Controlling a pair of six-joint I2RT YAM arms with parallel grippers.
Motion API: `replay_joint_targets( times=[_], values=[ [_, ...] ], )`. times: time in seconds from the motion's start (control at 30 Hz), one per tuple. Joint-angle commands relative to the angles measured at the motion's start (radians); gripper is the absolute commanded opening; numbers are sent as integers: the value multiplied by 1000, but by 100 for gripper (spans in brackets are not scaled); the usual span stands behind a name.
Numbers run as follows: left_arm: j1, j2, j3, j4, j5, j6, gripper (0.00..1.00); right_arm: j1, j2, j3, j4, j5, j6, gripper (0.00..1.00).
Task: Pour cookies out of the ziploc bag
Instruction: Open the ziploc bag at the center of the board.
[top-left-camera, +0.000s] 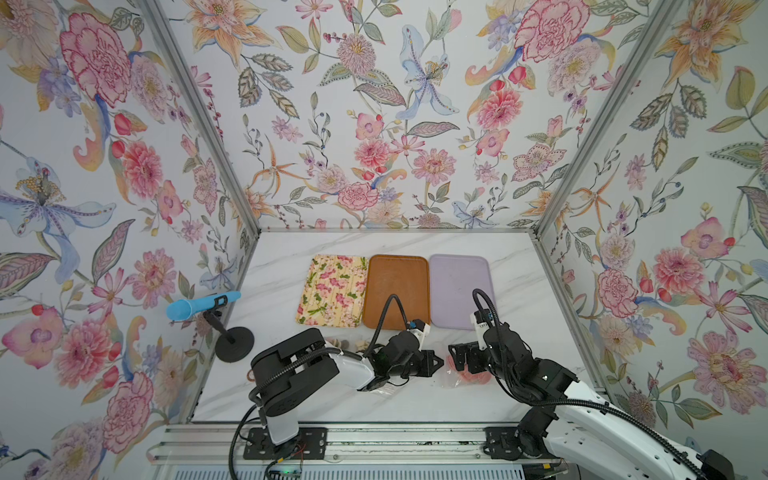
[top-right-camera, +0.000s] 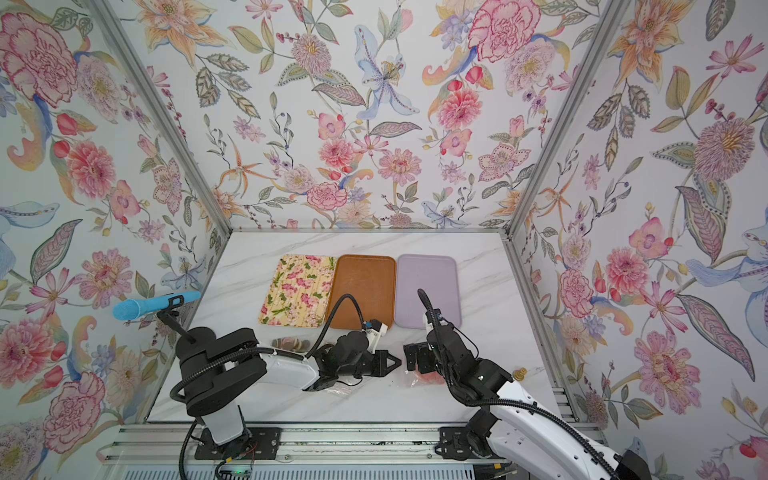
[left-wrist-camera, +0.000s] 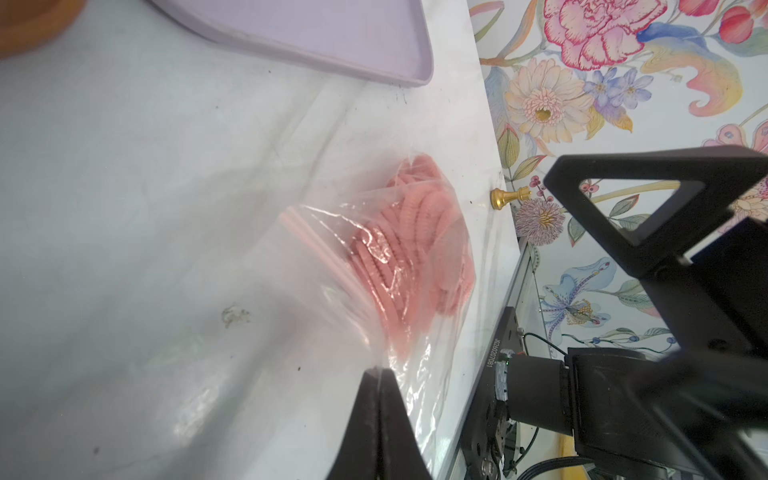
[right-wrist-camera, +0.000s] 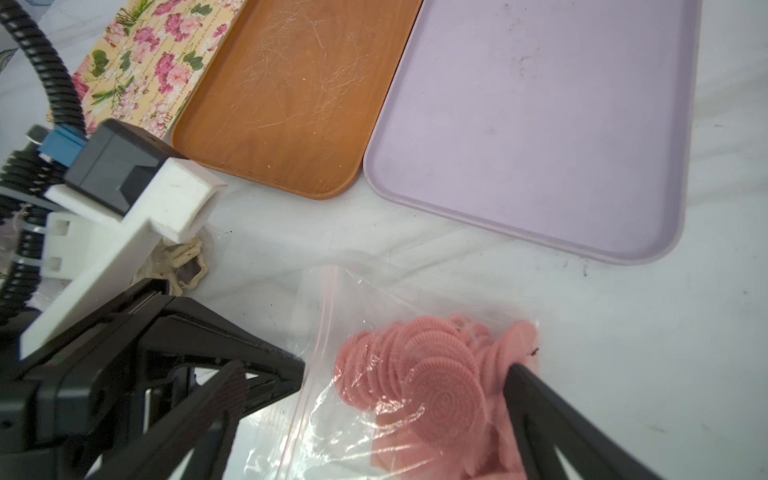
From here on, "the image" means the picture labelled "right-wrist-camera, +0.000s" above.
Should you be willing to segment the bag of pink cookies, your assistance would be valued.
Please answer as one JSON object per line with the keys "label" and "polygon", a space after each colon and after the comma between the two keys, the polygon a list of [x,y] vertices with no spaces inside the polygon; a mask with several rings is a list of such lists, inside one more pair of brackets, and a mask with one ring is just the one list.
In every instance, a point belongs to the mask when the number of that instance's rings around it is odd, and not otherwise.
{"label": "bag of pink cookies", "polygon": [[296,355],[295,394],[242,420],[229,479],[521,479],[503,397],[539,365],[513,305],[329,265],[238,287],[217,308]]}

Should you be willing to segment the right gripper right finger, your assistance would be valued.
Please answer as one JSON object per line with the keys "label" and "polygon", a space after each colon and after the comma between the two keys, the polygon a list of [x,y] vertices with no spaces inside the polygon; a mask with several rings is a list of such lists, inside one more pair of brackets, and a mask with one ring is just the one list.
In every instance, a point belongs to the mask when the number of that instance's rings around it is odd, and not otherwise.
{"label": "right gripper right finger", "polygon": [[510,367],[503,395],[529,479],[565,479],[567,474],[560,456],[583,479],[658,477],[525,366]]}

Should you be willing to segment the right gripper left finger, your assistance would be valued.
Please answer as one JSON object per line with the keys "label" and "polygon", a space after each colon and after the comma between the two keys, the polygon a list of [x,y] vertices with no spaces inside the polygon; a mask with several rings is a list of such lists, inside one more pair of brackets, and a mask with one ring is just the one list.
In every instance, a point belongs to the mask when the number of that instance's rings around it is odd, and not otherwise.
{"label": "right gripper left finger", "polygon": [[244,366],[231,361],[91,477],[167,479],[189,457],[184,479],[221,479],[246,397]]}

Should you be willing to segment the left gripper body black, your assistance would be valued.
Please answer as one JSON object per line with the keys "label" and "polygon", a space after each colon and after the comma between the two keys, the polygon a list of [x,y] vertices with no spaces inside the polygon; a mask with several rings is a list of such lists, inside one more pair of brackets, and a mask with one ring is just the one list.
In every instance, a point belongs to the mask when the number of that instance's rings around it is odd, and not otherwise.
{"label": "left gripper body black", "polygon": [[161,280],[129,288],[21,357],[21,336],[39,315],[1,312],[5,479],[93,479],[231,361],[246,374],[242,418],[303,383],[300,358],[172,296]]}

